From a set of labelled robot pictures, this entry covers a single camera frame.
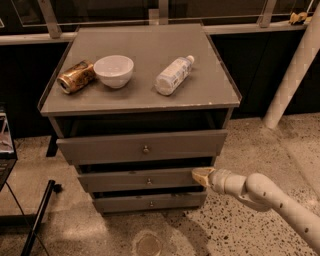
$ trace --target black metal stand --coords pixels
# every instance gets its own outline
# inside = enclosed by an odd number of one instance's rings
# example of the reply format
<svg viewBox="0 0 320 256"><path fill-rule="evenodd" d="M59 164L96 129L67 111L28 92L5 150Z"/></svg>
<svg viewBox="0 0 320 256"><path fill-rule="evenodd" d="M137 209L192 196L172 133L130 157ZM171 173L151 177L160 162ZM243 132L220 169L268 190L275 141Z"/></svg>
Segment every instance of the black metal stand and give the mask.
<svg viewBox="0 0 320 256"><path fill-rule="evenodd" d="M27 241L24 245L21 256L30 255L34 240L36 239L36 235L39 231L40 224L41 224L43 215L46 211L46 208L47 208L47 205L48 205L48 202L49 202L49 199L50 199L50 196L51 196L51 193L52 193L52 190L54 188L55 183L56 182L54 180L49 180L49 182L48 182L46 191L44 192L44 195L42 197L38 212L36 214L36 221L34 222L33 227L29 232L29 235L28 235Z"/></svg>
<svg viewBox="0 0 320 256"><path fill-rule="evenodd" d="M0 216L0 226L9 227L9 226L26 226L26 225L29 226L30 225L28 238L26 240L25 246L21 253L22 256L30 255L32 246L34 244L35 238L40 228L42 218L44 216L47 205L49 203L51 193L55 189L55 183L56 182L54 180L48 181L46 191L44 192L44 195L42 197L41 203L39 205L39 208L36 214Z"/></svg>

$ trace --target concrete floor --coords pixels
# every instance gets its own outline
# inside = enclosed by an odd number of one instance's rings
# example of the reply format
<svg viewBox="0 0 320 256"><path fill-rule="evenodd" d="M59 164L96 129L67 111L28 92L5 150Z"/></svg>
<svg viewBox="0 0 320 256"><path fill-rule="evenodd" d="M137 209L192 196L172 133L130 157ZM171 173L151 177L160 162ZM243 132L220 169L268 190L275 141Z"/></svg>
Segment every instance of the concrete floor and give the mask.
<svg viewBox="0 0 320 256"><path fill-rule="evenodd" d="M216 168L263 173L320 216L320 114L285 116L275 130L259 118L231 120L228 129ZM49 179L62 184L39 234L49 255L316 255L274 211L259 213L212 191L196 210L102 217L61 153L45 157L48 141L15 142L19 161L8 183L25 213L36 212ZM1 215L19 214L6 186L0 202ZM1 229L0 255L20 255L26 237L26 229ZM38 241L31 255L46 255Z"/></svg>

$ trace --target drawer cabinet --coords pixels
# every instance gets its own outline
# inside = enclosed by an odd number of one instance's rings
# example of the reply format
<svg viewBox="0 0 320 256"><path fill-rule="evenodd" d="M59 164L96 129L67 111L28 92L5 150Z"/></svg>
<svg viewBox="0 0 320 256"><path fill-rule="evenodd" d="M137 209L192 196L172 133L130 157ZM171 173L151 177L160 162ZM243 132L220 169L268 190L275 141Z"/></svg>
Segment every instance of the drawer cabinet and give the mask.
<svg viewBox="0 0 320 256"><path fill-rule="evenodd" d="M96 79L65 95L53 76L39 104L101 214L204 203L206 190L191 171L214 165L241 98L208 40L198 24L79 29L57 68L61 72L82 56L94 62L115 49L135 63L132 79L118 90ZM127 41L128 47L119 44ZM82 47L88 44L90 49ZM188 55L196 59L190 76L171 96L157 93L154 78L170 56Z"/></svg>

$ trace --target white bottle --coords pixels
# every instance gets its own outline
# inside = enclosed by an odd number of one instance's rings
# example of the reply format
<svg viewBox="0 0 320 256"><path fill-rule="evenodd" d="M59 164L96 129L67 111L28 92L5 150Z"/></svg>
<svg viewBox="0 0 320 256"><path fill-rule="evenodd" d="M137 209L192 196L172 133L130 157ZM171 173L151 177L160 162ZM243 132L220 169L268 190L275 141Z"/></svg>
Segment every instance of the white bottle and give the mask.
<svg viewBox="0 0 320 256"><path fill-rule="evenodd" d="M162 95L170 95L190 74L194 57L179 57L157 76L155 87Z"/></svg>

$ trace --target black wall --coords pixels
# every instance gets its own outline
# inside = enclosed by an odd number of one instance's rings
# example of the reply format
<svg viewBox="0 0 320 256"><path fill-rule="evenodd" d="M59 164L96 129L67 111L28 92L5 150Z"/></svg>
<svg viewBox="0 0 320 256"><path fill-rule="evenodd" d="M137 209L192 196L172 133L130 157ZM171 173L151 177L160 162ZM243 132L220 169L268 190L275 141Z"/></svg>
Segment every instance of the black wall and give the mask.
<svg viewBox="0 0 320 256"><path fill-rule="evenodd" d="M15 138L49 135L37 104L67 43L0 46L0 102Z"/></svg>
<svg viewBox="0 0 320 256"><path fill-rule="evenodd" d="M232 118L263 117L304 34L303 30L214 35L242 102ZM319 53L285 114L320 112Z"/></svg>

